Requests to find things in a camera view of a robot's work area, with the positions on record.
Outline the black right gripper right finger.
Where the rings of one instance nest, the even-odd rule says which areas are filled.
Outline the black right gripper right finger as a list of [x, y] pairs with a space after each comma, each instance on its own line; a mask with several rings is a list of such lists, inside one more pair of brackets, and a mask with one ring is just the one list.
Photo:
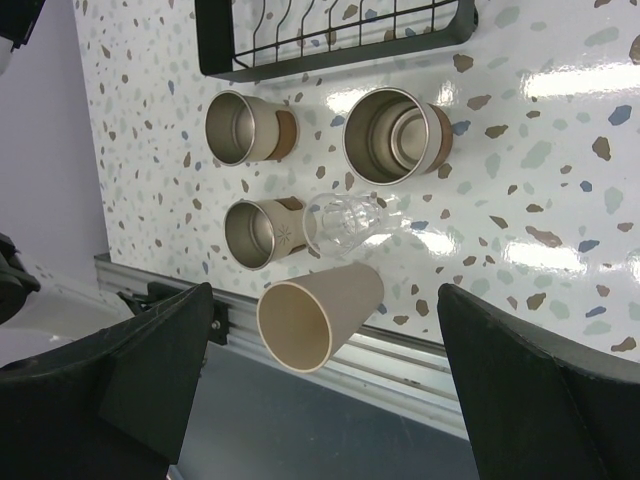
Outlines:
[[454, 285], [438, 319], [483, 479], [636, 479], [639, 365]]

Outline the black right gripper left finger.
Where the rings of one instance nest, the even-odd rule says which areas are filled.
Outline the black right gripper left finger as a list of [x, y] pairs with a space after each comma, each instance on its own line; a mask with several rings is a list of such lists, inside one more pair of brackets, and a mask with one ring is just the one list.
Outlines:
[[4, 479], [163, 479], [213, 322], [208, 283], [1, 369]]

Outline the beige plastic cup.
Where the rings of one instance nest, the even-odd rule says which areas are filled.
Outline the beige plastic cup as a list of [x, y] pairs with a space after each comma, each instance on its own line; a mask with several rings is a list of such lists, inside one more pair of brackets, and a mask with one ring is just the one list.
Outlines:
[[257, 304], [257, 326], [269, 353], [285, 368], [323, 367], [384, 299], [377, 271], [362, 263], [270, 285]]

